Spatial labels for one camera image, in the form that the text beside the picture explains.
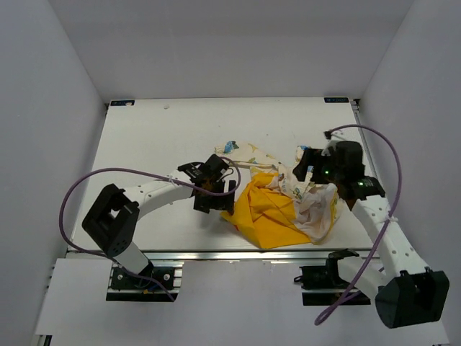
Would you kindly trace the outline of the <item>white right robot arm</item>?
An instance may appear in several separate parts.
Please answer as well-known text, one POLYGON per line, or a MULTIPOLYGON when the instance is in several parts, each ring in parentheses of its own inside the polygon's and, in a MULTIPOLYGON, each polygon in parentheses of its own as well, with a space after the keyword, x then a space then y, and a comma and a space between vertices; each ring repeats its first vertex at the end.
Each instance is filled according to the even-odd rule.
POLYGON ((367 267, 352 250, 332 252, 326 260, 326 281, 354 287, 374 303, 382 323, 390 328, 439 321, 449 279, 433 271, 416 253, 390 207, 379 181, 365 174, 362 146, 355 141, 332 141, 325 149, 307 148, 293 174, 300 180, 335 185, 362 224, 380 257, 383 271, 367 267))

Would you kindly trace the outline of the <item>yellow dinosaur print kids jacket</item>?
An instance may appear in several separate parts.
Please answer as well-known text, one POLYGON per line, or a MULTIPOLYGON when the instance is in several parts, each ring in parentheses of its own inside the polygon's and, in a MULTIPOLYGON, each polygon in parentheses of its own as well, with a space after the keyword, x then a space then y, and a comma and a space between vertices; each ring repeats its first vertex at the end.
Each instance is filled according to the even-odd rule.
POLYGON ((247 170, 250 181, 239 195, 234 212, 223 212, 250 243, 260 249, 320 244, 341 216, 344 204, 333 184, 320 185, 307 172, 300 182, 293 167, 247 142, 229 141, 215 154, 247 170))

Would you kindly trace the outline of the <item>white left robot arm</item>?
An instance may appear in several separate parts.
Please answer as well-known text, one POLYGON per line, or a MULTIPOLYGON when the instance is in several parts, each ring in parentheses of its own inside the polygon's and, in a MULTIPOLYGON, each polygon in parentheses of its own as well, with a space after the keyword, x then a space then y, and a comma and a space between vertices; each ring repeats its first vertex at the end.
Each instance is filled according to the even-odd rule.
POLYGON ((202 181, 178 170, 134 187, 110 184, 97 196, 82 221, 82 228, 102 253, 127 270, 128 280, 138 288, 152 279, 153 265, 133 241, 138 221, 147 214, 178 200, 194 198, 193 208, 233 212, 237 181, 225 182, 224 169, 202 181))

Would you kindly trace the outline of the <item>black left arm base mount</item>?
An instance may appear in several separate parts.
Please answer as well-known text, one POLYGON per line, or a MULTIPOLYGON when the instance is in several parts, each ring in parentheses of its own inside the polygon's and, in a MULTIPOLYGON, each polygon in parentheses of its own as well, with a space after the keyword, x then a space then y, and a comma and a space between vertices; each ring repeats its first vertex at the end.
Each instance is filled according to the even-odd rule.
MULTIPOLYGON (((162 284, 176 299, 182 282, 184 262, 153 261, 151 277, 162 284)), ((128 275, 119 265, 113 265, 110 271, 106 301, 160 303, 173 301, 168 294, 151 280, 128 275)))

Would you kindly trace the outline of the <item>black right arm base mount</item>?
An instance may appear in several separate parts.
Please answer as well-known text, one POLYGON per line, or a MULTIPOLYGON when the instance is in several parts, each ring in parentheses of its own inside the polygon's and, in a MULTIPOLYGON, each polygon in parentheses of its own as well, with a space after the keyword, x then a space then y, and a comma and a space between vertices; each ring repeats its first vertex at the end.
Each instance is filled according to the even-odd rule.
POLYGON ((338 261, 347 257, 358 257, 350 249, 331 252, 323 265, 300 267, 301 275, 293 279, 294 284, 302 288, 304 306, 330 306, 338 301, 348 286, 348 282, 339 277, 338 261))

